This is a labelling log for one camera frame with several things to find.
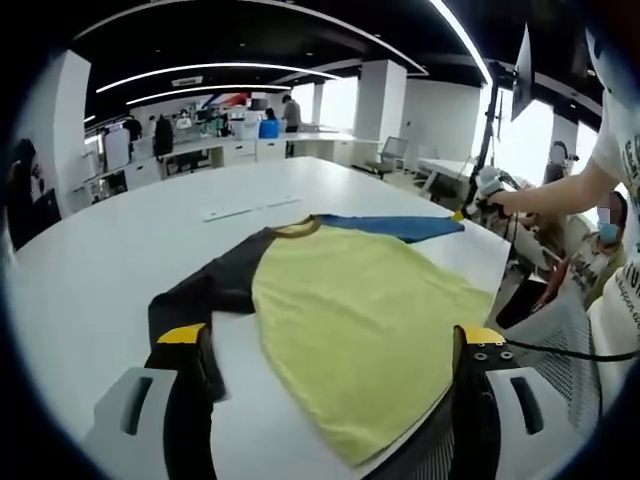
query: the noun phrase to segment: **white pillar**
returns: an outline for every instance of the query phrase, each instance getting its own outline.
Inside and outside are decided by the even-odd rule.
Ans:
[[[324,83],[313,85],[313,110],[311,111],[311,123],[320,125],[320,110],[322,109],[322,94],[324,93]]]
[[[354,135],[377,140],[400,136],[407,70],[391,60],[362,65]]]
[[[567,147],[567,153],[569,155],[575,154],[578,144],[578,122],[569,120],[559,113],[553,113],[553,129],[551,131],[551,145],[557,141],[561,141]],[[567,164],[568,172],[571,173],[571,168],[574,162]]]
[[[56,57],[34,85],[20,115],[15,139],[28,138],[45,186],[53,188],[62,218],[79,209],[84,115],[91,64],[68,50]]]

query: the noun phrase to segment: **white t-shirt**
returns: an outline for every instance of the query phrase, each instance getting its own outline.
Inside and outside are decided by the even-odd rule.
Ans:
[[[602,315],[617,323],[640,343],[640,111],[631,112],[605,91],[602,127],[592,160],[622,182],[629,192],[629,216],[624,246],[627,264],[607,282],[602,295]]]

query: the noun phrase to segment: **white table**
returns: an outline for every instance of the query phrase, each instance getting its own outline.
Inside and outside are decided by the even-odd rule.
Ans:
[[[234,145],[239,142],[256,142],[267,143],[275,140],[286,142],[355,142],[363,144],[378,145],[379,142],[375,140],[362,140],[352,135],[342,133],[284,133],[276,139],[270,138],[258,138],[258,139],[237,139],[234,137],[204,137],[193,142],[185,142],[174,145],[173,151],[165,155],[161,155],[161,158],[167,159],[175,157],[177,155],[184,155],[186,153],[193,153],[202,150],[210,150],[214,148],[224,147],[226,145]]]
[[[420,189],[420,196],[426,196],[438,175],[446,175],[459,182],[469,183],[474,166],[475,164],[471,160],[468,162],[456,162],[439,158],[419,158],[418,169],[431,172],[424,182],[424,186]]]
[[[269,203],[283,195],[302,201],[201,220],[204,211]],[[96,401],[128,368],[144,364],[147,306],[155,295],[259,229],[310,213],[451,212],[365,174],[295,158],[206,170],[128,192],[27,244],[8,270],[13,326],[54,418],[81,440],[93,424]],[[495,295],[509,245],[475,224],[465,221],[465,226],[464,232],[412,248]],[[409,436],[352,470],[318,436],[269,368],[254,315],[215,313],[213,342],[230,393],[213,413],[212,452],[221,480],[361,478]]]

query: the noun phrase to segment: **black ceiling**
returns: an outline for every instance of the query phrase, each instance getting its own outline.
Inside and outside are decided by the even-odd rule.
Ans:
[[[561,0],[445,0],[485,58],[514,63],[525,22],[529,22],[536,71],[600,101],[600,87],[586,74],[582,28]],[[141,2],[101,3],[101,9],[70,20],[77,35],[110,15]],[[475,67],[455,58],[467,52],[429,0],[296,0],[347,22],[424,65],[431,79],[479,85]],[[418,70],[377,43],[311,15],[239,0],[192,0],[163,4],[124,15],[72,41],[92,64],[87,115],[96,121],[122,113],[126,102],[174,89],[171,80],[203,75],[204,85],[266,84],[287,72],[256,69],[182,71],[137,80],[106,92],[108,83],[152,70],[188,64],[244,61],[312,68],[341,60],[392,58]]]

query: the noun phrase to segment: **cabinet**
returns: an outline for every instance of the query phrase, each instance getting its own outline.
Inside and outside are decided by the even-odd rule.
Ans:
[[[225,167],[256,163],[256,141],[234,141],[222,147]]]
[[[283,160],[287,142],[284,140],[258,140],[256,142],[256,159],[258,162]]]
[[[332,160],[343,167],[351,167],[353,159],[353,142],[336,141],[333,142]]]
[[[161,180],[160,169],[155,158],[151,158],[124,167],[124,178],[127,182],[127,190],[130,192],[136,188],[159,182]]]

